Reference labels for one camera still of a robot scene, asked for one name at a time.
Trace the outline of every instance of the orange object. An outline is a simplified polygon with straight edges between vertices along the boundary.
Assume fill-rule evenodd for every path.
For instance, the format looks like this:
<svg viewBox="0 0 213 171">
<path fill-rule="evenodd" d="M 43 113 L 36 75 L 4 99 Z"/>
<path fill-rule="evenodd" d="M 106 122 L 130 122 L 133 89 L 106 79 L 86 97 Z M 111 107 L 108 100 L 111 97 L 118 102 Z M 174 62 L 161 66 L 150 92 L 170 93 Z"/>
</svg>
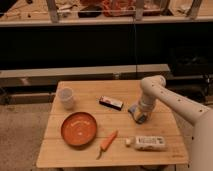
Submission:
<svg viewBox="0 0 213 171">
<path fill-rule="evenodd" d="M 72 146 L 81 146 L 91 142 L 95 138 L 96 132 L 96 120 L 86 112 L 71 114 L 61 126 L 64 141 Z"/>
<path fill-rule="evenodd" d="M 110 144 L 112 144 L 113 140 L 117 137 L 117 135 L 118 131 L 116 130 L 115 132 L 110 134 L 109 137 L 107 137 L 105 140 L 101 142 L 100 152 L 98 157 L 96 158 L 97 160 L 101 158 L 102 152 L 105 152 L 108 149 L 108 147 L 110 146 Z"/>
</svg>

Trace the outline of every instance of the small box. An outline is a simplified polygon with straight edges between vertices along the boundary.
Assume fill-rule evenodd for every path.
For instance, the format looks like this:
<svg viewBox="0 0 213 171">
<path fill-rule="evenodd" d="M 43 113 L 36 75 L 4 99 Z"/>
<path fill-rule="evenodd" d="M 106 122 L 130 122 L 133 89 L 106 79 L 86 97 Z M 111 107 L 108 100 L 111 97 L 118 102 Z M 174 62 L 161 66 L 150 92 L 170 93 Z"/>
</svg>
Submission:
<svg viewBox="0 0 213 171">
<path fill-rule="evenodd" d="M 122 101 L 107 96 L 101 96 L 101 98 L 99 99 L 99 103 L 117 110 L 121 110 L 123 106 Z"/>
</svg>

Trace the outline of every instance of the wooden table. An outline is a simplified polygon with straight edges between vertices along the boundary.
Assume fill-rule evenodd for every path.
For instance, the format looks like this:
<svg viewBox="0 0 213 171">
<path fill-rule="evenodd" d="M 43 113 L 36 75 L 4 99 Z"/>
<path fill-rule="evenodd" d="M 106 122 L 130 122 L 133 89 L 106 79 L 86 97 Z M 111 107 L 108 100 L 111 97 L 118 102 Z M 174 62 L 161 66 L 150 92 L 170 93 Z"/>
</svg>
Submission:
<svg viewBox="0 0 213 171">
<path fill-rule="evenodd" d="M 37 160 L 38 168 L 169 165 L 188 163 L 188 154 L 171 110 L 157 101 L 150 120 L 136 124 L 127 112 L 141 96 L 139 80 L 114 81 L 67 81 L 58 88 L 70 87 L 75 93 L 75 107 L 65 110 L 55 97 L 46 132 Z M 109 96 L 124 102 L 121 111 L 100 105 L 102 96 Z M 60 134 L 61 124 L 73 112 L 92 114 L 98 123 L 98 133 L 92 144 L 76 150 L 68 146 Z M 113 131 L 119 134 L 109 149 L 96 160 L 100 142 Z M 163 152 L 136 151 L 125 146 L 125 139 L 135 135 L 159 135 L 167 142 Z"/>
</svg>

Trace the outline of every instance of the red object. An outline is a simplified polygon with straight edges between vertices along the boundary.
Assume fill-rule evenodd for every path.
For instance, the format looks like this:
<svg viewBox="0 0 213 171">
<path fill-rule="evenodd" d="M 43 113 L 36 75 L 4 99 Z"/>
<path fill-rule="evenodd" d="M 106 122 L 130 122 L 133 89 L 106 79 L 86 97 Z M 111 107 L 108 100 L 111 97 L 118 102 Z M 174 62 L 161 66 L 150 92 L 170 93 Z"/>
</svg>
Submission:
<svg viewBox="0 0 213 171">
<path fill-rule="evenodd" d="M 61 135 L 64 141 L 73 146 L 91 142 L 97 132 L 95 118 L 86 112 L 76 112 L 68 116 L 62 126 Z"/>
<path fill-rule="evenodd" d="M 103 151 L 106 151 L 107 148 L 110 146 L 110 144 L 113 142 L 113 140 L 117 137 L 118 131 L 113 132 L 109 135 L 105 140 L 101 142 L 100 148 Z"/>
<path fill-rule="evenodd" d="M 103 14 L 109 16 L 129 15 L 129 10 L 135 6 L 134 0 L 103 0 Z"/>
</svg>

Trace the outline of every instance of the floor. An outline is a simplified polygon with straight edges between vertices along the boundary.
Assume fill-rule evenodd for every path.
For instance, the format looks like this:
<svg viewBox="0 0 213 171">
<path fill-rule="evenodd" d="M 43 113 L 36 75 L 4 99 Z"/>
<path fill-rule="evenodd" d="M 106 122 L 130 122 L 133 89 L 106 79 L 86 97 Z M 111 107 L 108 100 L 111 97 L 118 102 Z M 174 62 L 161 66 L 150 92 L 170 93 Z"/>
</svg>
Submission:
<svg viewBox="0 0 213 171">
<path fill-rule="evenodd" d="M 42 137 L 48 120 L 51 103 L 0 105 L 0 171 L 53 171 L 36 168 Z M 192 127 L 175 115 L 190 149 Z M 75 168 L 65 171 L 143 171 L 140 167 Z M 165 171 L 174 171 L 169 166 Z M 188 171 L 187 165 L 178 165 L 177 171 Z"/>
</svg>

